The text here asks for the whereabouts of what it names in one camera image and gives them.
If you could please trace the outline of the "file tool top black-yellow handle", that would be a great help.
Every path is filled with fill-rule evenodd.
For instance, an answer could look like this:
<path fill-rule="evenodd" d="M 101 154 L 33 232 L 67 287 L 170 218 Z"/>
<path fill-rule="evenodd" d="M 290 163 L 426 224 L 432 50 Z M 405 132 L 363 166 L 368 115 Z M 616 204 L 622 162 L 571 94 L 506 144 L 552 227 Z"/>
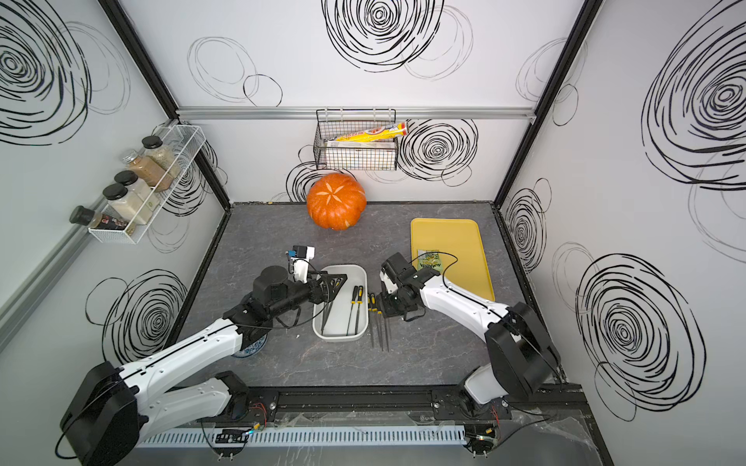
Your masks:
<path fill-rule="evenodd" d="M 367 310 L 368 310 L 368 320 L 369 320 L 369 335 L 370 335 L 370 343 L 371 348 L 375 348 L 375 339 L 376 339 L 376 331 L 374 328 L 374 320 L 376 316 L 376 306 L 375 306 L 375 295 L 372 292 L 369 292 L 367 294 Z"/>

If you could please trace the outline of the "white plastic storage box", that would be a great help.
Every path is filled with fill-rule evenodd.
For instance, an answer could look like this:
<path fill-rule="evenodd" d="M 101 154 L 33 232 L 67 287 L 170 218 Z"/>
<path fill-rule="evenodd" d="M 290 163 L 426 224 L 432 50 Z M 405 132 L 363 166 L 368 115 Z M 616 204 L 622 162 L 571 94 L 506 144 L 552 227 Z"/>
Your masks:
<path fill-rule="evenodd" d="M 342 264 L 330 265 L 325 267 L 324 271 L 330 273 L 330 275 L 346 275 L 348 279 L 333 302 L 330 304 L 322 303 L 314 306 L 312 328 L 315 334 L 327 342 L 348 343 L 361 339 L 366 334 L 369 325 L 367 310 L 367 275 L 365 270 L 357 264 Z M 353 310 L 351 335 L 346 336 L 345 327 L 351 305 L 352 291 L 355 285 L 364 286 L 359 334 L 355 335 L 356 305 Z"/>

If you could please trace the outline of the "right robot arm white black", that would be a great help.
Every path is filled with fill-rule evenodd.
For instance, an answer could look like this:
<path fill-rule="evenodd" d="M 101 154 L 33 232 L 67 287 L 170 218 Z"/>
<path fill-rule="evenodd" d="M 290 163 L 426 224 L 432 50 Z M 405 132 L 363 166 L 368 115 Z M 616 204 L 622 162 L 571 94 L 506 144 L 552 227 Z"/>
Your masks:
<path fill-rule="evenodd" d="M 486 405 L 505 396 L 526 401 L 550 376 L 559 375 L 559 352 L 546 325 L 527 304 L 489 301 L 430 266 L 416 268 L 402 254 L 382 264 L 380 280 L 378 302 L 388 318 L 400 316 L 409 322 L 415 312 L 439 312 L 485 343 L 490 363 L 462 383 L 472 402 Z"/>

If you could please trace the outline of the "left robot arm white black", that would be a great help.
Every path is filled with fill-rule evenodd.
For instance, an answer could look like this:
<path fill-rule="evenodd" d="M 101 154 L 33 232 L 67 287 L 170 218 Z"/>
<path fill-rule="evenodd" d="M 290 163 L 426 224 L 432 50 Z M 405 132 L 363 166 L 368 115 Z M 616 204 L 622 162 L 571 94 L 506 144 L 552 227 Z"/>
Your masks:
<path fill-rule="evenodd" d="M 178 384 L 256 343 L 283 313 L 332 302 L 346 281 L 326 271 L 263 269 L 252 291 L 203 330 L 143 359 L 91 368 L 60 421 L 60 439 L 83 465 L 114 465 L 153 435 L 242 406 L 248 388 L 231 372 L 188 388 Z"/>

